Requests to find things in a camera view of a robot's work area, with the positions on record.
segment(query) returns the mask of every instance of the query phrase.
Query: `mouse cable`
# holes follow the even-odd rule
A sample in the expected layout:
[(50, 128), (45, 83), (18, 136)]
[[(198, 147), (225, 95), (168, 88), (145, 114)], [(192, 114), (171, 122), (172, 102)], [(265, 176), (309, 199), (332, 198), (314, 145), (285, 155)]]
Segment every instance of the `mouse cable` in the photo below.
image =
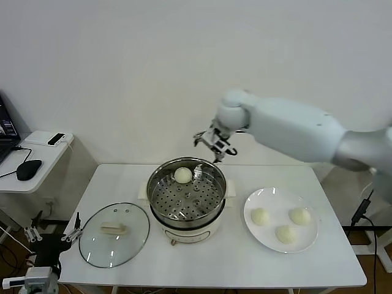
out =
[[(23, 161), (23, 162), (26, 162), (27, 158), (29, 158), (30, 154), (32, 153), (32, 149), (30, 149), (30, 148), (24, 148), (24, 147), (22, 147), (22, 146), (12, 147), (11, 150), (12, 150), (12, 151), (14, 151), (14, 150), (29, 150), (29, 153), (28, 153), (27, 156), (24, 158), (24, 161)], [(2, 178), (3, 176), (12, 175), (13, 173), (16, 173), (16, 172), (17, 172), (17, 171), (14, 170), (14, 171), (12, 171), (12, 172), (10, 172), (10, 173), (5, 173), (5, 174), (1, 175), (0, 178)]]

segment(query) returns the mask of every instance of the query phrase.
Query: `lid rim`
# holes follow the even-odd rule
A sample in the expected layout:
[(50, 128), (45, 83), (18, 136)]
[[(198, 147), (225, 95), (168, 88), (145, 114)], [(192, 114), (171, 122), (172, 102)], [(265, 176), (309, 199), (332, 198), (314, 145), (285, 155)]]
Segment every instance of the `lid rim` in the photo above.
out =
[(78, 240), (79, 253), (80, 253), (81, 257), (83, 258), (83, 260), (84, 260), (86, 263), (88, 263), (89, 265), (92, 265), (92, 266), (94, 266), (94, 267), (96, 267), (96, 268), (115, 268), (115, 267), (117, 267), (117, 266), (119, 266), (119, 265), (123, 265), (124, 263), (128, 262), (129, 260), (132, 260), (136, 255), (138, 255), (138, 254), (140, 253), (140, 251), (144, 248), (144, 246), (145, 246), (145, 244), (146, 244), (146, 242), (147, 242), (147, 239), (148, 239), (148, 236), (149, 236), (149, 231), (150, 231), (150, 228), (151, 228), (148, 214), (147, 214), (146, 211), (145, 211), (143, 208), (141, 208), (139, 205), (136, 205), (136, 204), (131, 203), (131, 202), (116, 202), (116, 203), (112, 203), (112, 204), (109, 204), (109, 205), (107, 205), (107, 206), (101, 208), (100, 210), (98, 210), (96, 213), (94, 213), (94, 214), (87, 220), (87, 222), (86, 222), (85, 225), (83, 226), (83, 230), (85, 229), (85, 227), (87, 226), (87, 224), (89, 223), (89, 221), (90, 221), (94, 216), (96, 216), (98, 213), (100, 213), (102, 210), (104, 210), (104, 209), (106, 209), (106, 208), (108, 208), (108, 207), (111, 207), (111, 206), (113, 206), (113, 205), (118, 205), (118, 204), (129, 204), (129, 205), (134, 205), (134, 206), (136, 206), (137, 208), (140, 208), (140, 210), (144, 212), (145, 216), (147, 217), (147, 222), (148, 222), (148, 231), (147, 231), (146, 241), (143, 243), (143, 245), (142, 245), (142, 247), (140, 248), (140, 250), (139, 250), (134, 256), (131, 256), (129, 259), (125, 260), (124, 262), (119, 263), (119, 264), (114, 265), (114, 266), (97, 266), (97, 265), (93, 265), (92, 263), (88, 262), (88, 261), (85, 259), (85, 256), (81, 253), (80, 241), (81, 241), (81, 238), (83, 237), (83, 235), (82, 235), (82, 236), (79, 238), (79, 240)]

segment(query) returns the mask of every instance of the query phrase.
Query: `computer mouse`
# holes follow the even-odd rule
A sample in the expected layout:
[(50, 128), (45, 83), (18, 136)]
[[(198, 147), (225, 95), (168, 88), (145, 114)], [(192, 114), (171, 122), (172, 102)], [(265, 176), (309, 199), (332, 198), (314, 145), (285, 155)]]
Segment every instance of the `computer mouse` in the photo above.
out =
[(17, 179), (19, 181), (31, 179), (37, 173), (37, 170), (41, 165), (41, 160), (27, 160), (26, 162), (23, 162), (17, 168)]

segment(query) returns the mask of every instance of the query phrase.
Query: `black cable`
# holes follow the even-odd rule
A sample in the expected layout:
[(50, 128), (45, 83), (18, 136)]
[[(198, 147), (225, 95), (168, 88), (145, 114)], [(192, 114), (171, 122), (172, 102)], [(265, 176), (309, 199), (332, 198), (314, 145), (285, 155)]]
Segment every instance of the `black cable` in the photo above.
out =
[[(11, 150), (13, 150), (13, 151), (15, 151), (15, 150), (29, 150), (29, 153), (28, 153), (27, 156), (24, 158), (24, 161), (23, 161), (22, 163), (26, 162), (27, 158), (29, 158), (30, 154), (32, 153), (32, 149), (30, 149), (30, 148), (24, 148), (24, 147), (21, 147), (21, 146), (12, 147)], [(12, 172), (10, 172), (10, 173), (5, 173), (4, 175), (0, 175), (0, 178), (2, 178), (3, 176), (12, 175), (13, 173), (16, 173), (16, 172), (17, 172), (17, 171), (14, 170), (14, 171), (12, 171)]]
[(370, 199), (370, 197), (372, 197), (372, 195), (373, 195), (373, 192), (374, 192), (374, 189), (372, 189), (372, 190), (371, 190), (371, 192), (370, 192), (370, 194), (369, 194), (369, 196), (367, 197), (367, 199), (366, 199), (366, 200), (369, 200), (369, 199)]
[(5, 262), (6, 264), (8, 264), (11, 268), (17, 270), (17, 269), (18, 269), (18, 259), (17, 259), (17, 255), (16, 255), (11, 249), (9, 249), (6, 245), (0, 243), (0, 246), (3, 247), (3, 248), (6, 248), (9, 252), (11, 252), (12, 257), (13, 257), (13, 259), (15, 260), (16, 265), (15, 265), (15, 266), (11, 265), (11, 264), (6, 260), (6, 258), (4, 257), (4, 254), (3, 254), (2, 251), (0, 251), (0, 256), (1, 256), (1, 258), (2, 258), (2, 259), (4, 260), (4, 262)]
[[(371, 190), (369, 196), (367, 196), (367, 199), (362, 200), (361, 204), (359, 205), (359, 207), (356, 209), (353, 217), (351, 218), (351, 225), (350, 227), (354, 227), (355, 224), (357, 222), (360, 221), (360, 219), (364, 216), (364, 214), (366, 213), (367, 208), (369, 207), (371, 201), (370, 201), (370, 197), (372, 197), (374, 192), (374, 189)], [(346, 237), (348, 238), (350, 236), (351, 230), (349, 229), (349, 231), (346, 233)]]
[[(367, 216), (362, 216), (363, 219), (368, 220), (372, 227), (374, 227), (373, 221), (368, 218)], [(377, 264), (377, 235), (375, 231), (373, 231), (374, 234), (374, 264), (373, 264), (373, 294), (377, 293), (377, 283), (376, 283), (376, 276), (375, 276), (375, 269), (376, 269), (376, 264)]]
[(15, 259), (15, 263), (16, 263), (16, 266), (11, 265), (11, 264), (6, 260), (6, 258), (4, 257), (2, 251), (0, 251), (0, 256), (1, 256), (1, 258), (4, 260), (4, 262), (5, 262), (7, 265), (9, 265), (9, 266), (13, 269), (13, 270), (11, 271), (11, 273), (9, 273), (8, 275), (6, 275), (5, 277), (0, 277), (1, 282), (2, 282), (3, 279), (8, 278), (8, 277), (12, 277), (14, 274), (17, 274), (17, 273), (19, 272), (19, 270), (18, 270), (18, 268), (17, 268), (17, 266), (18, 266), (18, 259), (17, 259), (16, 254), (15, 254), (11, 249), (9, 249), (6, 245), (0, 243), (0, 246), (3, 247), (3, 248), (6, 248), (9, 252), (11, 252), (13, 258)]

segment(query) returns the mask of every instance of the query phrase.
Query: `power cord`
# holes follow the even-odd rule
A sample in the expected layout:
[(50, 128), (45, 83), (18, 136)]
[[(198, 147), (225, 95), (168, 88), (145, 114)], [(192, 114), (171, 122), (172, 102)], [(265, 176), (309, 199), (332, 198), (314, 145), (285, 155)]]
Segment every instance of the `power cord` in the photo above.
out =
[[(30, 154), (32, 153), (32, 149), (30, 149), (30, 148), (24, 148), (24, 147), (22, 147), (22, 146), (12, 147), (11, 150), (12, 150), (12, 151), (17, 151), (17, 150), (29, 150), (29, 153), (28, 153), (27, 156), (24, 158), (24, 161), (23, 161), (23, 162), (26, 162), (27, 158), (29, 158)], [(10, 172), (10, 173), (5, 173), (4, 175), (1, 175), (0, 178), (2, 178), (3, 176), (12, 175), (13, 173), (16, 173), (16, 172), (17, 172), (17, 171), (14, 170), (14, 171), (12, 171), (12, 172)]]
[[(356, 209), (353, 217), (351, 218), (351, 225), (350, 225), (350, 227), (354, 227), (356, 225), (356, 223), (359, 222), (360, 219), (362, 218), (362, 216), (366, 213), (366, 210), (367, 210), (367, 208), (369, 207), (369, 205), (371, 203), (370, 198), (372, 197), (373, 193), (374, 193), (374, 189), (371, 190), (369, 196), (367, 196), (366, 199), (362, 200), (361, 204)], [(349, 237), (350, 233), (351, 233), (351, 230), (349, 230), (347, 232), (346, 236)]]
[[(367, 216), (365, 216), (366, 214), (366, 210), (369, 207), (371, 201), (370, 198), (372, 197), (374, 193), (374, 189), (371, 190), (371, 192), (369, 193), (369, 196), (367, 196), (366, 199), (362, 200), (361, 204), (359, 205), (358, 209), (355, 211), (353, 217), (351, 218), (351, 225), (350, 228), (354, 227), (356, 225), (357, 222), (360, 221), (360, 219), (366, 219), (367, 221), (370, 222), (370, 224), (372, 225), (372, 227), (374, 228), (375, 225), (373, 224), (373, 221), (370, 220), (370, 218), (368, 218)], [(346, 236), (347, 238), (350, 235), (351, 230), (349, 229), (349, 231), (347, 232)], [(376, 294), (377, 293), (377, 281), (376, 281), (376, 264), (377, 264), (377, 234), (375, 233), (375, 230), (373, 230), (373, 234), (374, 234), (374, 265), (373, 265), (373, 293)]]
[[(374, 227), (373, 221), (370, 218), (368, 218), (367, 216), (362, 216), (362, 218), (368, 220), (372, 225), (372, 227)], [(373, 294), (376, 294), (377, 283), (376, 283), (375, 270), (377, 264), (377, 234), (375, 233), (375, 230), (373, 231), (373, 234), (374, 234)]]

